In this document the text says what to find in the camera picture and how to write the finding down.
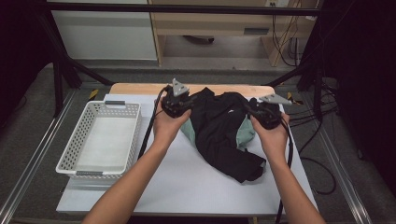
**plastic basket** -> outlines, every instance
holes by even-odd
[[[140,104],[91,101],[56,166],[70,178],[120,178],[132,165]]]

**person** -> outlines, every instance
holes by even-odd
[[[147,152],[102,195],[82,223],[128,221],[179,128],[190,117],[191,111],[188,110],[181,117],[173,119],[166,115],[161,104],[158,104],[156,114],[153,124],[154,140]],[[282,118],[289,122],[288,115],[282,113]],[[289,223],[325,223],[287,165],[285,149],[288,135],[285,129],[279,125],[268,131],[253,117],[251,122],[270,163]]]

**floor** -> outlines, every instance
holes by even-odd
[[[188,36],[170,36],[167,38],[164,60],[161,67],[128,65],[101,67],[90,65],[118,82],[160,82],[166,83],[176,77],[185,83],[211,84],[265,84],[289,72],[293,67],[281,63],[271,67],[268,56],[259,38],[215,36],[213,44]],[[15,110],[7,124],[0,130],[0,203],[14,204],[11,211],[13,223],[61,223],[60,221],[79,221],[82,216],[59,214],[55,211],[67,183],[67,177],[55,173],[54,167],[63,152],[64,146],[78,120],[83,106],[88,101],[93,88],[99,89],[97,100],[103,99],[109,87],[92,83],[88,77],[80,90],[72,91],[74,100],[64,115],[64,121],[56,135],[49,140],[43,155],[35,152],[48,127],[53,122],[53,74],[50,68],[44,69],[31,88],[26,92],[21,105]],[[300,104],[286,107],[285,111],[293,118],[290,123],[297,148],[314,135],[318,123],[312,117],[312,91],[298,92],[295,84],[298,78],[292,78],[276,88],[282,96],[291,93]],[[65,95],[70,92],[65,86]],[[333,96],[324,91],[322,111],[328,111],[318,134],[306,146],[301,154],[308,180],[314,191],[319,212],[328,223],[396,223],[396,200],[369,161],[358,158],[357,149],[343,122],[342,115],[337,114]],[[335,153],[335,164],[329,159],[329,147]],[[34,175],[20,188],[19,194],[12,192],[21,184],[19,177],[25,175],[26,166],[32,165],[31,158],[38,158],[33,170]],[[337,175],[341,166],[346,176],[343,183],[326,171]],[[10,199],[9,195],[19,195]],[[349,196],[358,195],[356,202],[347,200]],[[359,220],[353,204],[362,204],[369,219]],[[259,217],[259,223],[273,223],[272,219]]]

